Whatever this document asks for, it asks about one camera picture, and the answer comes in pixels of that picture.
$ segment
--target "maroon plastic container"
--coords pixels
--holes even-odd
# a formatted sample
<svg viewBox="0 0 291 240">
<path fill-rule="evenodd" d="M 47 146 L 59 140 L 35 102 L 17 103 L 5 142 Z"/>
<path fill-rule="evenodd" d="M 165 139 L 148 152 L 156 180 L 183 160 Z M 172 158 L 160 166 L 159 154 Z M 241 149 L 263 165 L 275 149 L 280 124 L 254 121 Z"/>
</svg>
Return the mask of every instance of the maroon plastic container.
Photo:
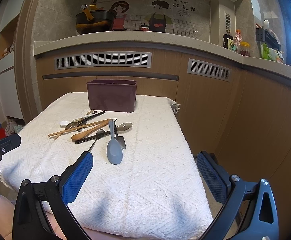
<svg viewBox="0 0 291 240">
<path fill-rule="evenodd" d="M 134 111 L 137 84 L 134 80 L 95 79 L 87 82 L 90 109 Z"/>
</svg>

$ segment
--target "ventilation grille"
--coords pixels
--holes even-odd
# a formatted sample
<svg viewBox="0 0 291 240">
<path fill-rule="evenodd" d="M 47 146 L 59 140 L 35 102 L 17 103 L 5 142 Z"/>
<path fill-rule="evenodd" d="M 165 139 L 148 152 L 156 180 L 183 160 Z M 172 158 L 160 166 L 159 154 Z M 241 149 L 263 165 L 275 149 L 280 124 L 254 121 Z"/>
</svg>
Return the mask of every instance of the ventilation grille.
<svg viewBox="0 0 291 240">
<path fill-rule="evenodd" d="M 196 74 L 211 78 L 217 78 L 221 80 L 231 81 L 231 72 L 232 70 L 226 67 L 219 65 L 211 64 L 208 62 L 189 59 L 188 63 L 188 73 Z"/>
<path fill-rule="evenodd" d="M 225 13 L 225 32 L 231 33 L 231 16 Z"/>
<path fill-rule="evenodd" d="M 151 68 L 151 52 L 105 51 L 56 57 L 54 69 L 75 67 L 128 66 Z"/>
</svg>

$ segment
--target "person's leg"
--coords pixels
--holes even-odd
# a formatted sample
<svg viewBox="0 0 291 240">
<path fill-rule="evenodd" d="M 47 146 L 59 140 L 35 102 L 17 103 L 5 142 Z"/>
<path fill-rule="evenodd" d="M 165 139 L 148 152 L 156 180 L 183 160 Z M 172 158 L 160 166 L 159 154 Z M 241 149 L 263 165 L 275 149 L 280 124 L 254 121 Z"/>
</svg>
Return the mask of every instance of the person's leg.
<svg viewBox="0 0 291 240">
<path fill-rule="evenodd" d="M 0 234 L 5 240 L 12 240 L 12 220 L 14 206 L 0 195 Z"/>
<path fill-rule="evenodd" d="M 12 203 L 7 198 L 0 195 L 0 234 L 5 240 L 12 240 L 13 213 L 14 213 L 14 206 L 12 205 Z M 56 236 L 58 236 L 59 238 L 63 240 L 66 240 L 66 237 L 61 231 L 54 215 L 48 212 L 46 212 L 46 214 Z M 86 231 L 89 237 L 93 240 L 124 239 L 122 236 L 115 236 L 112 234 L 91 230 L 89 228 L 83 228 L 83 229 L 84 231 Z"/>
</svg>

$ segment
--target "plastic bottle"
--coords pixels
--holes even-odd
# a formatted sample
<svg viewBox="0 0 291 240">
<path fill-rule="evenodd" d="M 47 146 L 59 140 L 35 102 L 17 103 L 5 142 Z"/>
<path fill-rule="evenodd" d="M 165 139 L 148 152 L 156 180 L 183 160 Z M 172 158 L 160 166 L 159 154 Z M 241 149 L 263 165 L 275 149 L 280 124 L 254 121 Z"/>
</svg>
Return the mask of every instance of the plastic bottle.
<svg viewBox="0 0 291 240">
<path fill-rule="evenodd" d="M 239 50 L 241 41 L 242 41 L 241 30 L 235 30 L 235 36 L 233 39 L 233 43 L 235 44 L 235 46 L 237 46 L 237 52 Z"/>
</svg>

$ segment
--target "spatula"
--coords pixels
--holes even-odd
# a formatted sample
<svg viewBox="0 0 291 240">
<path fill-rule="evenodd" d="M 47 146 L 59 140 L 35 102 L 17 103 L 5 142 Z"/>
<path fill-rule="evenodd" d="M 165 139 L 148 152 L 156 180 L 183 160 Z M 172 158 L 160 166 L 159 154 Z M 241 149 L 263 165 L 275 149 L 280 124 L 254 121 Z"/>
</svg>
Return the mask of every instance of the spatula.
<svg viewBox="0 0 291 240">
<path fill-rule="evenodd" d="M 122 150 L 118 141 L 115 139 L 114 135 L 114 124 L 113 121 L 109 121 L 109 129 L 111 134 L 111 140 L 107 145 L 107 157 L 111 164 L 117 165 L 122 161 Z"/>
</svg>

